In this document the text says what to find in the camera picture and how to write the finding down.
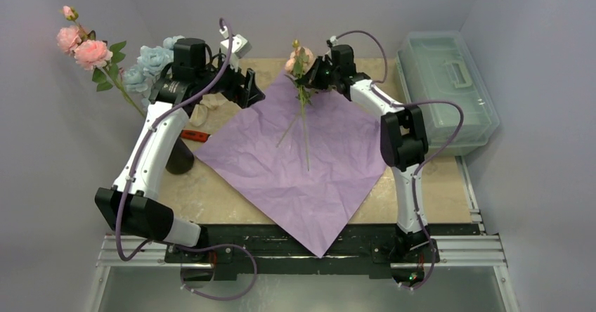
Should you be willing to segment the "peach rose flower stem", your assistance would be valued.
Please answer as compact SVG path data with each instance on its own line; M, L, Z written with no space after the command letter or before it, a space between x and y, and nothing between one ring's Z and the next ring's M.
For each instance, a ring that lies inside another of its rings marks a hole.
M302 120L302 132L304 137L304 152L306 158L306 170L310 170L309 157L309 134L306 123L306 106L312 105L312 93L306 90L306 73L314 64L315 56L312 51L301 45L298 39L292 42L292 52L286 62L286 77L294 84L297 90L297 100L299 101L300 118Z

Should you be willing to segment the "green leafy flower stem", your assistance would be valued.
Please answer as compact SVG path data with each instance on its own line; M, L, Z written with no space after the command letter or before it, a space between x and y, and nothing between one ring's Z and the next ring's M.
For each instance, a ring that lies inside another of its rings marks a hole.
M286 127L286 129L284 130L282 136L279 138L278 142L276 143L276 147L279 148L281 146L281 144L283 143L283 141L285 140L285 138L287 137L287 135L290 133L290 131L292 130L292 127L294 126L294 124L297 122L298 119L303 118L304 117L304 111L300 110L299 112L296 112L294 117L292 118L292 120L290 121L290 123L288 124L288 126Z

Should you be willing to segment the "cream printed ribbon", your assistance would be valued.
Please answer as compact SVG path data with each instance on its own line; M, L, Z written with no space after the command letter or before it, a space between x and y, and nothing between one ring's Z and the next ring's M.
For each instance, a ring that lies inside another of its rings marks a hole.
M202 126L207 121L209 112L216 110L226 101L227 99L221 93L207 94L194 106L189 119L190 125L194 127Z

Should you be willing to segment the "purple pink wrapping paper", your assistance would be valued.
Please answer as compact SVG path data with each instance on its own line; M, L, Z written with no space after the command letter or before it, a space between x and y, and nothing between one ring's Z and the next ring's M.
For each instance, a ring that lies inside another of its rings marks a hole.
M279 74L265 99L240 110L195 152L227 183L317 257L356 213L386 164L376 116L332 91L306 109L310 170L306 170L294 85Z

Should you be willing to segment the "blue flower stem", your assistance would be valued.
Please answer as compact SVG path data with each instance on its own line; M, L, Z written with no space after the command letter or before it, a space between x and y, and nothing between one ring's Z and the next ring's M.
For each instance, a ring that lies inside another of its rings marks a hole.
M137 63L125 70L122 81L126 92L137 93L142 96L141 105L145 110L149 102L150 90L157 81L163 69L174 61L174 44L183 39L178 35L167 37L162 46L142 46Z

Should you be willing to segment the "pink rose flower stem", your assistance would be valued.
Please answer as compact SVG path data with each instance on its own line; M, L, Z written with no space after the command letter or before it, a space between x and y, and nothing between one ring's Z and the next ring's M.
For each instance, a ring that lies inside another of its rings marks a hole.
M97 92L116 88L123 99L144 117L145 112L125 89L124 69L120 63L126 58L123 50L127 42L111 44L98 39L94 30L89 30L80 23L77 10L71 6L63 6L60 14L72 24L58 31L58 48L73 58L83 70L91 73L91 81L96 85Z

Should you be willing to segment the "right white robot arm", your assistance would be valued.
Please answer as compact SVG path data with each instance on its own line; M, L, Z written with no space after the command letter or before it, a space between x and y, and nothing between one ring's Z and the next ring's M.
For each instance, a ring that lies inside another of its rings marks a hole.
M358 72L351 46L328 44L328 48L308 71L307 85L315 89L332 88L378 119L380 153L392 171L397 192L394 251L400 259L410 261L429 243L420 184L420 172L429 149L422 111L416 105L394 100L379 90L367 74Z

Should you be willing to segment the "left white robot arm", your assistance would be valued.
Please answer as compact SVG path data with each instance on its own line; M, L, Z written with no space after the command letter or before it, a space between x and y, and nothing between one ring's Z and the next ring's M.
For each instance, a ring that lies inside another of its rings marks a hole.
M121 174L110 188L99 188L95 203L115 232L153 241L182 245L193 262L209 255L201 227L175 217L157 201L165 171L184 174L194 164L193 153L180 135L195 104L207 93L221 93L241 108L265 98L252 69L242 71L238 61L251 46L240 34L220 43L218 67L207 62L207 45L201 39L176 41L173 61L162 69L151 88L143 130Z

